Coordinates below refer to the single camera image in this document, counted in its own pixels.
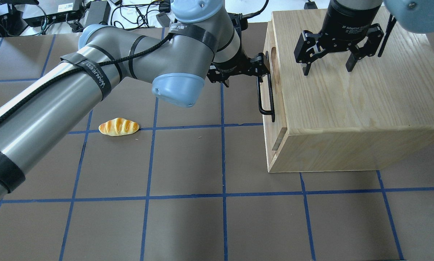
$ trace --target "wooden drawer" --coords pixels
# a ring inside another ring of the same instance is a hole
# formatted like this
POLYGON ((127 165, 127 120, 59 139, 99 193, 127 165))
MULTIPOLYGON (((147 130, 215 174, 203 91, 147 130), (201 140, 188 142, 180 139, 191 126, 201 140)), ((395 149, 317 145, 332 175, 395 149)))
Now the wooden drawer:
MULTIPOLYGON (((328 54, 304 76, 293 51, 318 32, 326 9, 280 11, 268 23, 275 122, 264 116, 269 172, 379 170, 434 142, 434 53, 424 34, 397 23, 381 58, 346 71, 328 54)), ((382 8, 376 21, 386 28, 382 8)), ((262 104, 269 108, 267 81, 262 104)))

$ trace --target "tiled surface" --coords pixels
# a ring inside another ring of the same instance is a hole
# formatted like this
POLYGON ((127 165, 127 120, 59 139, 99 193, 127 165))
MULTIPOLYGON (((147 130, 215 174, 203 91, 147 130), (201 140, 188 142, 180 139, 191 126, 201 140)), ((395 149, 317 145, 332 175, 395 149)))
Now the tiled surface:
POLYGON ((70 203, 4 204, 0 260, 57 260, 70 203))
POLYGON ((408 260, 434 260, 434 191, 388 193, 389 206, 408 260))
POLYGON ((222 199, 149 202, 144 260, 224 259, 222 199))
POLYGON ((301 195, 228 198, 230 260, 310 260, 303 208, 301 195))
POLYGON ((309 195, 317 260, 398 260, 381 193, 309 195))
MULTIPOLYGON (((265 27, 243 32, 249 56, 265 27)), ((5 39, 0 106, 77 41, 5 39)), ((1 201, 0 261, 434 260, 434 145, 381 172, 268 174, 255 79, 230 85, 182 109, 124 80, 1 201), (99 134, 115 117, 143 129, 99 134)))
POLYGON ((138 261, 144 200, 77 202, 64 260, 138 261))

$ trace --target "toy bread roll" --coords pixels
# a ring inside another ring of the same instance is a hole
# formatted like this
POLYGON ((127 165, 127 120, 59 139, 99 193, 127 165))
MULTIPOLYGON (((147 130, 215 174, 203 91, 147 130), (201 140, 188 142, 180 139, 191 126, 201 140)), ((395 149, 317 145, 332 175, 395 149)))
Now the toy bread roll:
POLYGON ((98 129, 105 135, 122 136, 137 132, 139 124, 124 118, 115 118, 101 124, 98 129))

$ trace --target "wooden cabinet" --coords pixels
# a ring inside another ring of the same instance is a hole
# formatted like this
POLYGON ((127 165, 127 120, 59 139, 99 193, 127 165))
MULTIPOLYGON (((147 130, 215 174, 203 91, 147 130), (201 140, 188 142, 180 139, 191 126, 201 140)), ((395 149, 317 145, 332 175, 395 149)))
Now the wooden cabinet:
MULTIPOLYGON (((265 51, 275 122, 264 116, 269 172, 379 170, 434 142, 434 53, 424 34, 396 24, 381 58, 346 71, 328 54, 304 76, 293 51, 302 30, 318 32, 326 9, 273 12, 265 51)), ((376 16, 383 30, 389 18, 376 16)), ((269 108, 267 81, 263 106, 269 108)))

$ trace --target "blue joint cap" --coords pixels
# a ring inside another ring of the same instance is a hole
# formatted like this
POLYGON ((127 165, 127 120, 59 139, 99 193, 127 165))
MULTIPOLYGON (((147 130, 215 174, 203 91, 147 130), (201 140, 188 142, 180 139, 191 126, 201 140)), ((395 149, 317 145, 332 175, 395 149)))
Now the blue joint cap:
POLYGON ((215 15, 224 0, 170 0, 175 18, 182 23, 197 23, 215 15))
POLYGON ((190 73, 167 73, 157 76, 151 91, 156 97, 180 107, 195 103, 204 87, 204 79, 190 73))
POLYGON ((101 28, 113 28, 111 25, 88 25, 80 38, 78 39, 78 49, 82 49, 87 43, 90 36, 101 28))

